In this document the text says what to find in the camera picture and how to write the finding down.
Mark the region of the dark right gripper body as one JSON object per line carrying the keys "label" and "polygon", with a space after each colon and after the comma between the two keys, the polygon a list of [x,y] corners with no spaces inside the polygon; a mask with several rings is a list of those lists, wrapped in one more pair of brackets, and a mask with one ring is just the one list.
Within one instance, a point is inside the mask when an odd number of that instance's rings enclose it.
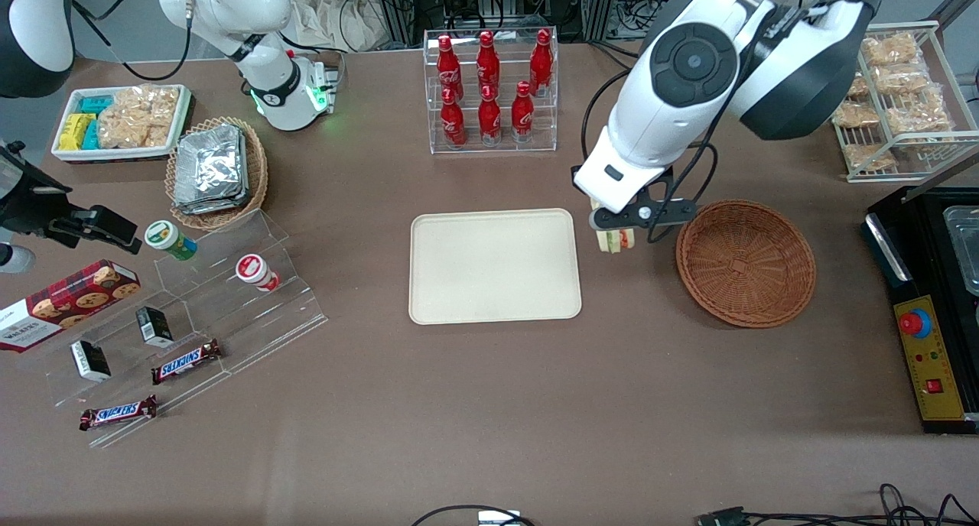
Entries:
{"label": "dark right gripper body", "polygon": [[70,219],[71,189],[20,155],[20,141],[2,142],[1,226],[21,235],[46,235],[54,222]]}

